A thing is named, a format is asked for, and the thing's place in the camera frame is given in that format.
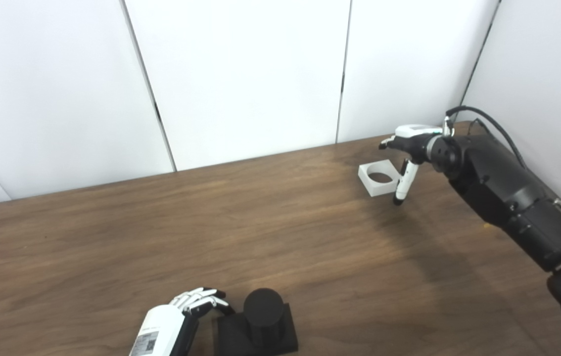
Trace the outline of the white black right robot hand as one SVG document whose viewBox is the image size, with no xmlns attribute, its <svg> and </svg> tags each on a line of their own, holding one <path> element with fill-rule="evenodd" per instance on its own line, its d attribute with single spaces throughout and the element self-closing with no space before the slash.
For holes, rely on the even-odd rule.
<svg viewBox="0 0 561 356">
<path fill-rule="evenodd" d="M 380 150 L 390 148 L 410 156 L 404 160 L 400 170 L 400 178 L 393 196 L 394 205 L 403 204 L 420 165 L 430 162 L 428 151 L 431 149 L 433 140 L 442 136 L 443 133 L 443 129 L 436 126 L 402 125 L 396 128 L 394 135 L 380 142 L 378 145 Z"/>
</svg>

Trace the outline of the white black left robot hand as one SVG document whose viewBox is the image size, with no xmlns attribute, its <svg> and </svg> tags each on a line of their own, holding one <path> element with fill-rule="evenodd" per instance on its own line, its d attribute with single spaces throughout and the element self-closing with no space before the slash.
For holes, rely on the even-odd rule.
<svg viewBox="0 0 561 356">
<path fill-rule="evenodd" d="M 235 313 L 226 293 L 213 288 L 195 288 L 167 304 L 150 309 L 130 351 L 131 356 L 187 356 L 200 318 L 212 310 L 225 316 Z"/>
</svg>

